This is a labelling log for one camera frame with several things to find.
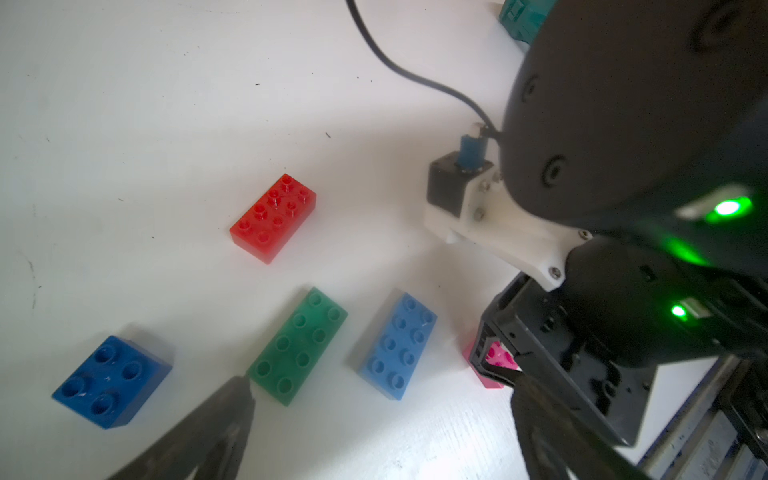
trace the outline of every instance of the black cable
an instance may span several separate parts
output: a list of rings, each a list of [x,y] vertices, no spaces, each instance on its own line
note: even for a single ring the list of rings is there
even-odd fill
[[[373,54],[379,60],[381,60],[384,65],[389,67],[389,69],[394,71],[396,74],[408,78],[411,81],[434,88],[435,90],[440,90],[443,93],[449,94],[452,97],[456,97],[463,101],[469,105],[469,107],[474,110],[475,113],[479,115],[480,118],[485,122],[485,126],[488,128],[487,136],[490,138],[498,138],[498,130],[496,130],[496,127],[493,126],[491,119],[470,97],[467,97],[462,92],[454,90],[453,88],[447,87],[436,81],[432,81],[424,77],[419,77],[417,74],[411,73],[410,71],[407,71],[403,67],[397,65],[394,61],[389,60],[389,58],[384,55],[384,52],[381,51],[381,48],[379,48],[376,42],[373,41],[373,37],[371,37],[371,34],[368,32],[368,28],[366,28],[366,24],[363,23],[362,17],[360,17],[360,12],[357,10],[355,0],[346,0],[346,6],[349,8],[349,13],[352,14],[352,20],[355,21],[355,25],[357,25],[357,29],[360,30],[360,34],[365,39],[371,50],[373,50]]]

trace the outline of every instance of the white table surface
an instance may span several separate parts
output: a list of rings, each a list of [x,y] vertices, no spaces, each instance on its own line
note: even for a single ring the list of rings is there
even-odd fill
[[[393,59],[501,123],[522,53],[497,5],[360,3]],[[421,225],[427,163],[477,118],[381,65],[343,0],[5,0],[0,65],[4,479],[110,475],[244,373],[311,286],[349,318],[289,408],[253,387],[240,478],[526,478],[511,390],[460,354],[516,270]],[[266,266],[228,228],[282,173],[317,209]],[[402,291],[439,323],[393,402],[355,368]],[[50,395],[110,334],[174,369],[104,431]],[[659,430],[702,365],[654,391]]]

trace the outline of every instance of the green lego brick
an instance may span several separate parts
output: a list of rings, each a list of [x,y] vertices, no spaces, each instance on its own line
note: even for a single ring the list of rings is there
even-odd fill
[[[347,315],[312,288],[250,366],[248,376],[288,406]]]
[[[515,40],[533,43],[556,0],[506,0],[498,20]]]

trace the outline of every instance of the lego brick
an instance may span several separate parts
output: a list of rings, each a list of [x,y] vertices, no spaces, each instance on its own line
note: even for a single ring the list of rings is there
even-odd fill
[[[359,374],[391,399],[402,399],[437,316],[404,293]]]
[[[250,366],[248,376],[288,406],[346,317],[346,310],[312,288]]]
[[[509,34],[532,44],[556,0],[506,0],[498,20]]]
[[[472,347],[475,346],[475,343],[472,342],[469,345],[467,345],[467,348],[464,349],[464,352],[462,352],[462,355],[464,356],[464,360],[469,362],[469,355],[472,353]],[[500,366],[505,369],[512,369],[512,370],[519,370],[520,367],[515,362],[515,360],[512,358],[512,354],[507,351],[506,348],[502,345],[501,342],[496,341],[491,344],[491,348],[488,349],[488,355],[485,356],[485,361],[490,363],[491,365]],[[486,389],[501,389],[504,388],[504,385],[499,382],[494,382],[493,380],[489,378],[485,378],[484,376],[477,373],[477,370],[475,370],[474,367],[472,367],[472,364],[469,365],[472,368],[472,371],[475,372],[475,375],[478,376],[480,379],[480,382]]]
[[[464,349],[462,352],[462,356],[464,357],[464,360],[469,363],[469,354],[472,353],[472,347],[475,346],[474,343],[470,343],[467,345],[467,348]],[[486,389],[503,389],[504,386],[499,382],[494,382],[491,379],[487,379],[484,376],[480,375],[477,370],[475,370],[475,367],[472,366],[472,364],[469,364],[469,368],[472,369],[472,371],[477,375],[478,379],[480,380],[480,383],[486,388]]]
[[[317,195],[283,175],[230,228],[234,243],[266,264],[315,210]]]
[[[53,399],[103,429],[130,422],[172,366],[135,343],[109,336],[53,392]]]

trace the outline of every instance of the dark blue lego brick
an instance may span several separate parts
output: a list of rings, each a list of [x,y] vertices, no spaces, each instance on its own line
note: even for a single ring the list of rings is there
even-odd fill
[[[436,320],[430,309],[404,293],[360,375],[389,398],[402,399]]]
[[[103,429],[130,422],[171,365],[138,345],[108,337],[53,392],[53,399]]]

